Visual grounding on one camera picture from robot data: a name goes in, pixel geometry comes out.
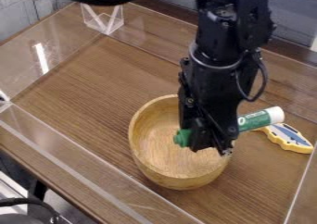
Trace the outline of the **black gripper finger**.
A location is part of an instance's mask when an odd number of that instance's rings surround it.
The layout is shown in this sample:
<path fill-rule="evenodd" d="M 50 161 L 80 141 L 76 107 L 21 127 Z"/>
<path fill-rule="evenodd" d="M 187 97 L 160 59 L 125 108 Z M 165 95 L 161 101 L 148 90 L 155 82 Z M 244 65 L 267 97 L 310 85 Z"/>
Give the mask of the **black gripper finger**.
<path fill-rule="evenodd" d="M 203 118 L 195 118 L 191 123 L 190 148 L 194 152 L 207 148 L 218 148 L 218 129 Z"/>
<path fill-rule="evenodd" d="M 194 99 L 183 92 L 177 93 L 177 114 L 179 128 L 181 130 L 190 130 L 194 120 L 198 118 L 198 107 Z"/>

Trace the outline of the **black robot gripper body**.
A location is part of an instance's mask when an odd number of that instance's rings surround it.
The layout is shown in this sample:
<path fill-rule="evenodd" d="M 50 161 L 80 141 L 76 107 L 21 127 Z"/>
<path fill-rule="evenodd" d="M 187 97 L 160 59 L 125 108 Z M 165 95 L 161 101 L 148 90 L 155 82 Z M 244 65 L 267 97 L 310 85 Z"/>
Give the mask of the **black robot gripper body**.
<path fill-rule="evenodd" d="M 238 105 L 242 97 L 235 85 L 234 69 L 240 61 L 231 65 L 216 66 L 191 43 L 188 57 L 181 58 L 177 74 L 179 90 L 190 96 L 198 107 L 198 117 L 212 123 L 218 129 L 220 156 L 230 153 L 232 141 L 238 138 Z"/>

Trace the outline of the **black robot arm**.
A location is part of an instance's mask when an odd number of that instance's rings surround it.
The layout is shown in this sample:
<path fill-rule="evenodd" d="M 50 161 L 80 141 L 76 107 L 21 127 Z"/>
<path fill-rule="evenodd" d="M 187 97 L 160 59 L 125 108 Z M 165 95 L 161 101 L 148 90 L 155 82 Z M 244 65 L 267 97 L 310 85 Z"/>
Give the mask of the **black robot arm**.
<path fill-rule="evenodd" d="M 195 0 L 196 34 L 179 59 L 175 144 L 227 154 L 239 137 L 238 107 L 254 102 L 254 80 L 267 74 L 260 47 L 275 24 L 268 0 Z"/>

